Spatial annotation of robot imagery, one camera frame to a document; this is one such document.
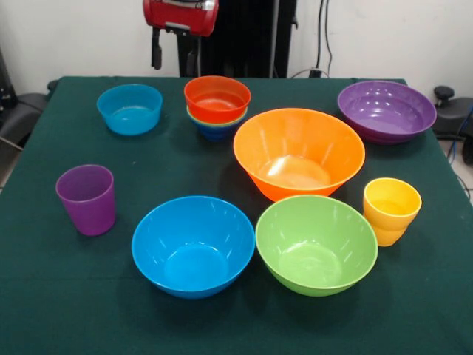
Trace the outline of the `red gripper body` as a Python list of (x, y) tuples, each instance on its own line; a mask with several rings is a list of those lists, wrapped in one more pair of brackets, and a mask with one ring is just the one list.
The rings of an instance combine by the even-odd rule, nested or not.
[(217, 20), (219, 2), (144, 0), (146, 23), (160, 30), (209, 37)]

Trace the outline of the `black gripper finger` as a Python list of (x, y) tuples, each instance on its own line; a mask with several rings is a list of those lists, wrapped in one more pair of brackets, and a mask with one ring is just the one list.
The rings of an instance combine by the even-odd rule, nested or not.
[(199, 39), (198, 37), (188, 37), (188, 54), (186, 57), (186, 75), (188, 77), (198, 76)]
[(151, 66), (155, 70), (160, 70), (162, 67), (162, 48), (160, 46), (160, 29), (152, 29), (152, 51), (151, 51)]

